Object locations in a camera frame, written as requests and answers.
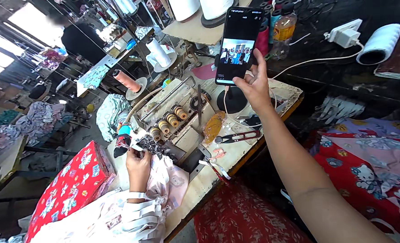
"scissors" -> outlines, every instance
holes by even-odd
[[[255,135],[247,137],[246,134],[250,134],[250,133],[254,133]],[[234,137],[237,137],[237,136],[242,136],[242,138],[233,139]],[[226,136],[223,136],[223,137],[217,136],[215,138],[215,142],[217,144],[231,144],[231,143],[234,143],[234,142],[248,140],[248,139],[251,139],[251,138],[257,138],[257,137],[260,137],[260,136],[261,136],[260,131],[252,130],[252,131],[246,131],[246,132],[241,132],[241,133],[236,133],[236,134],[230,134],[230,135],[226,135]]]

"charging cable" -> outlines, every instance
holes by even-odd
[[[296,67],[296,66],[298,66],[298,65],[305,64],[305,63],[308,63],[308,62],[312,62],[312,61],[324,61],[324,60],[337,60],[337,59],[352,58],[352,57],[354,57],[354,56],[357,56],[359,53],[361,53],[361,52],[363,51],[364,45],[362,45],[362,44],[359,42],[359,40],[356,40],[355,43],[361,47],[361,50],[360,50],[359,52],[357,52],[357,53],[351,55],[351,56],[347,56],[347,57],[338,57],[338,58],[318,58],[318,59],[312,59],[312,60],[308,60],[308,61],[303,61],[303,62],[298,63],[298,64],[295,64],[295,65],[293,65],[293,66],[289,66],[288,68],[284,69],[281,73],[275,75],[272,79],[275,79],[276,77],[278,77],[279,75],[281,75],[282,73],[284,73],[285,71],[287,71],[287,70],[290,69],[290,68],[294,68],[294,67]],[[253,80],[250,82],[250,84],[253,83],[256,79],[257,79],[257,75],[253,77]],[[227,96],[227,92],[228,92],[229,89],[230,89],[230,86],[226,86],[225,89],[224,89],[224,108],[225,108],[225,113],[227,113],[227,114],[228,114],[228,111],[227,111],[227,105],[225,104],[225,97]],[[276,108],[277,108],[277,103],[278,103],[278,102],[277,102],[277,100],[276,100],[275,93],[272,91],[272,89],[269,89],[269,90],[270,90],[270,91],[272,92],[272,94],[273,94],[273,99],[275,99],[275,110],[276,110]],[[235,123],[238,123],[239,125],[242,125],[242,126],[247,127],[247,128],[253,128],[253,127],[258,127],[258,126],[261,126],[261,125],[262,125],[262,124],[260,123],[260,124],[258,124],[258,125],[254,125],[254,126],[247,126],[247,125],[241,124],[239,121],[236,121],[236,120],[235,120],[234,118],[232,118],[229,114],[228,114],[228,116],[229,116],[230,119],[232,119]]]

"phone screen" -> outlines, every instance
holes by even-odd
[[[232,7],[228,10],[216,71],[217,84],[234,86],[234,77],[244,77],[262,17],[262,9]]]

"group photo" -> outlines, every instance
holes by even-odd
[[[219,62],[240,65],[248,63],[253,47],[254,41],[224,39]]]

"hand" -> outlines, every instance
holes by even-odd
[[[258,114],[264,110],[273,108],[273,106],[269,96],[266,61],[257,48],[254,49],[253,53],[255,58],[257,58],[258,67],[253,65],[251,67],[251,72],[253,75],[257,76],[257,79],[250,84],[250,81],[252,81],[254,77],[246,74],[244,79],[234,77],[233,82],[244,92],[244,95],[251,104],[251,107]]]
[[[151,155],[146,151],[144,158],[140,159],[138,157],[139,153],[133,148],[127,151],[126,165],[129,174],[129,191],[146,192]]]

